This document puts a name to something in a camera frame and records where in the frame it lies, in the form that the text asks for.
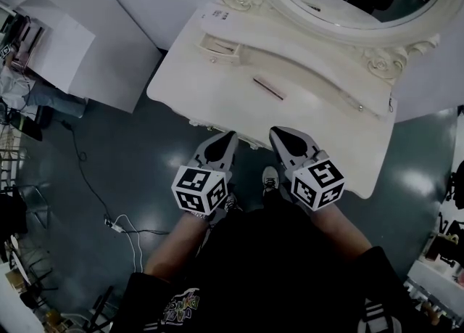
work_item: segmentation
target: white stripe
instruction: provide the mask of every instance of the white stripe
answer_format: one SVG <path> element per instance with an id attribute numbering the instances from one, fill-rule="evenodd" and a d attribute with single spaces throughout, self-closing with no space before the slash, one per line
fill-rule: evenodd
<path id="1" fill-rule="evenodd" d="M 366 311 L 370 311 L 370 310 L 374 310 L 374 309 L 377 309 L 377 308 L 381 308 L 382 307 L 382 304 L 379 303 L 378 305 L 375 305 L 375 306 L 369 306 L 369 307 L 366 307 Z"/>
<path id="2" fill-rule="evenodd" d="M 370 313 L 366 313 L 365 315 L 366 315 L 367 317 L 369 317 L 369 316 L 374 316 L 374 315 L 377 315 L 377 314 L 383 313 L 383 312 L 384 312 L 384 310 L 381 309 L 381 310 L 371 311 Z"/>

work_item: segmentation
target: chair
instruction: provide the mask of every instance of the chair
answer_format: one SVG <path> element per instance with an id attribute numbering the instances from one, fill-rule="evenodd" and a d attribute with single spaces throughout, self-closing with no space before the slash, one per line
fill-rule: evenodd
<path id="1" fill-rule="evenodd" d="M 25 201 L 25 190 L 26 189 L 32 189 L 32 192 L 35 192 L 40 199 L 40 205 L 38 206 L 39 209 L 33 209 L 33 208 L 28 208 L 26 201 Z M 23 205 L 26 208 L 26 214 L 32 214 L 36 218 L 36 220 L 40 223 L 40 225 L 44 229 L 48 229 L 48 222 L 49 222 L 49 212 L 50 212 L 50 205 L 46 201 L 45 197 L 42 195 L 41 191 L 38 189 L 37 186 L 35 185 L 21 185 L 21 186 L 11 186 L 11 187 L 6 187 L 3 189 L 0 193 L 13 193 L 13 197 L 16 197 L 15 201 L 16 204 L 19 205 L 20 202 L 23 203 Z M 40 213 L 45 213 L 45 221 L 41 219 L 39 216 Z"/>
<path id="2" fill-rule="evenodd" d="M 448 180 L 446 201 L 454 199 L 458 209 L 464 209 L 464 162 L 457 168 L 456 173 L 451 173 Z"/>
<path id="3" fill-rule="evenodd" d="M 440 212 L 438 214 L 439 218 L 440 218 L 440 226 L 439 226 L 439 233 L 440 234 L 444 234 L 444 232 L 447 230 L 447 227 L 448 227 L 448 221 L 443 221 L 443 215 L 442 215 L 442 212 Z"/>
<path id="4" fill-rule="evenodd" d="M 21 301 L 33 311 L 46 304 L 46 298 L 41 296 L 42 292 L 58 290 L 58 288 L 44 288 L 42 284 L 42 281 L 52 273 L 53 269 L 50 269 L 41 276 L 38 276 L 37 272 L 33 269 L 34 265 L 42 260 L 44 259 L 41 258 L 29 265 L 29 274 L 32 274 L 35 281 L 31 285 L 26 285 L 26 291 L 20 294 Z"/>
<path id="5" fill-rule="evenodd" d="M 25 234 L 28 232 L 26 225 L 27 207 L 18 191 L 13 192 L 12 196 L 5 193 L 0 194 L 0 208 L 0 244 L 10 240 L 11 235 L 15 233 Z"/>
<path id="6" fill-rule="evenodd" d="M 459 236 L 459 242 L 457 243 L 455 247 L 456 251 L 452 251 L 452 253 L 447 254 L 448 257 L 445 257 L 442 254 L 440 254 L 440 258 L 442 259 L 442 261 L 444 261 L 451 267 L 455 267 L 455 264 L 456 264 L 455 261 L 457 261 L 461 266 L 464 266 L 463 261 L 462 261 L 462 259 L 464 258 L 464 255 L 463 257 L 459 256 L 459 253 L 460 254 L 464 253 L 464 246 L 463 246 L 464 230 L 461 229 L 460 225 L 464 225 L 464 222 L 453 221 L 447 230 L 447 235 L 458 235 Z"/>
<path id="7" fill-rule="evenodd" d="M 26 151 L 26 156 L 21 156 L 20 150 L 21 150 L 20 148 L 18 148 L 18 149 L 0 149 L 1 173 L 6 173 L 7 174 L 7 177 L 5 179 L 2 179 L 0 184 L 5 183 L 5 184 L 7 184 L 7 187 L 12 186 L 12 181 L 15 180 L 14 178 L 12 178 L 13 162 L 19 162 L 21 160 L 25 160 L 26 156 L 27 156 L 27 150 L 24 149 Z"/>
<path id="8" fill-rule="evenodd" d="M 86 321 L 82 327 L 83 331 L 85 331 L 86 333 L 100 332 L 104 327 L 110 325 L 114 321 L 115 317 L 107 318 L 102 314 L 103 309 L 107 304 L 108 298 L 112 293 L 112 290 L 113 287 L 109 287 L 104 295 L 100 295 L 97 298 L 94 304 L 95 313 L 91 317 L 90 321 Z M 96 320 L 100 315 L 102 315 L 106 321 L 103 324 L 96 325 Z"/>

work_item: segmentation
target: cable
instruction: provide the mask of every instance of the cable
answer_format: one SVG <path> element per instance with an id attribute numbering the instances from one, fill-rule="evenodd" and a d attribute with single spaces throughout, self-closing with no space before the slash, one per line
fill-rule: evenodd
<path id="1" fill-rule="evenodd" d="M 125 234 L 140 234 L 141 232 L 149 232 L 155 235 L 169 235 L 169 231 L 158 231 L 158 230 L 138 230 L 138 231 L 124 231 Z"/>
<path id="2" fill-rule="evenodd" d="M 131 236 L 129 234 L 126 234 L 127 237 L 129 238 L 129 242 L 130 242 L 130 247 L 132 248 L 132 261 L 133 261 L 133 272 L 137 272 L 137 267 L 136 267 L 136 250 L 134 249 L 133 247 L 133 243 L 132 243 L 132 239 L 131 239 Z"/>
<path id="3" fill-rule="evenodd" d="M 85 163 L 87 161 L 87 154 L 84 151 L 79 152 L 78 144 L 77 144 L 77 142 L 75 140 L 75 133 L 74 133 L 73 127 L 65 120 L 62 120 L 60 123 L 64 128 L 66 128 L 68 131 L 70 131 L 72 133 L 72 142 L 74 144 L 75 153 L 76 153 L 76 155 L 78 157 L 78 166 L 79 166 L 80 174 L 82 175 L 83 180 L 87 184 L 87 187 L 90 189 L 90 191 L 92 191 L 92 193 L 95 195 L 95 197 L 100 201 L 101 205 L 103 205 L 103 208 L 104 208 L 105 213 L 106 213 L 105 218 L 108 218 L 109 220 L 111 220 L 111 215 L 109 214 L 109 209 L 108 209 L 107 204 L 95 192 L 92 185 L 90 185 L 90 183 L 88 182 L 88 180 L 86 178 L 86 175 L 85 175 L 85 173 L 84 173 L 84 171 L 82 169 L 82 163 Z"/>
<path id="4" fill-rule="evenodd" d="M 119 221 L 119 219 L 120 219 L 121 217 L 125 217 L 125 219 L 128 220 L 128 222 L 129 222 L 129 224 L 130 224 L 130 227 L 132 227 L 133 230 L 137 233 L 137 237 L 138 237 L 138 250 L 140 250 L 140 269 L 141 269 L 140 272 L 143 272 L 143 271 L 144 271 L 144 265 L 143 265 L 143 263 L 142 263 L 142 260 L 143 260 L 143 257 L 144 257 L 144 253 L 142 252 L 142 248 L 141 248 L 141 246 L 140 246 L 140 233 L 139 233 L 139 232 L 136 230 L 136 228 L 133 226 L 133 224 L 132 224 L 131 220 L 129 219 L 129 217 L 128 217 L 126 214 L 124 214 L 124 213 L 121 214 L 121 215 L 119 215 L 119 216 L 116 218 L 116 220 L 115 220 L 115 222 L 114 222 L 113 224 L 115 225 L 115 224 Z M 129 240 L 130 240 L 130 244 L 132 245 L 134 272 L 136 272 L 136 251 L 133 249 L 133 244 L 132 244 L 131 236 L 130 236 L 127 232 L 126 232 L 125 234 L 128 236 L 128 238 L 129 238 Z"/>

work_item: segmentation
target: floor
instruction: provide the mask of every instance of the floor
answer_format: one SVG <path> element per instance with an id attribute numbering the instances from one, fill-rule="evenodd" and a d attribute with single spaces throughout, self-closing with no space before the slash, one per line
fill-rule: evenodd
<path id="1" fill-rule="evenodd" d="M 68 120 L 78 149 L 87 154 L 83 170 L 112 217 L 126 213 L 137 229 L 171 230 L 181 215 L 170 191 L 178 166 L 215 132 L 190 126 L 145 94 L 132 115 L 91 102 L 82 119 Z M 385 249 L 401 278 L 420 254 L 444 198 L 456 120 L 455 110 L 448 110 L 396 124 L 373 196 L 346 193 L 339 202 Z M 79 311 L 109 285 L 123 293 L 133 271 L 131 246 L 104 225 L 104 208 L 80 175 L 71 132 L 54 121 L 43 134 L 41 143 L 23 140 L 30 159 L 21 168 L 22 182 L 39 185 L 51 205 L 49 229 L 30 218 L 30 237 L 54 264 L 50 282 L 59 290 L 48 292 L 49 301 L 61 311 Z M 232 182 L 246 210 L 260 206 L 262 169 L 276 164 L 272 152 L 240 143 Z M 144 260 L 162 239 L 141 235 Z"/>

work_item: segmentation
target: white box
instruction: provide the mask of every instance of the white box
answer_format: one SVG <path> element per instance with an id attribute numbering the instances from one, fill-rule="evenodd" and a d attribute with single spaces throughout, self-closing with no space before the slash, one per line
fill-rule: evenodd
<path id="1" fill-rule="evenodd" d="M 180 209 L 209 215 L 228 195 L 225 173 L 182 165 L 171 186 Z"/>
<path id="2" fill-rule="evenodd" d="M 330 159 L 293 172 L 291 193 L 311 210 L 319 210 L 341 198 L 345 178 Z"/>

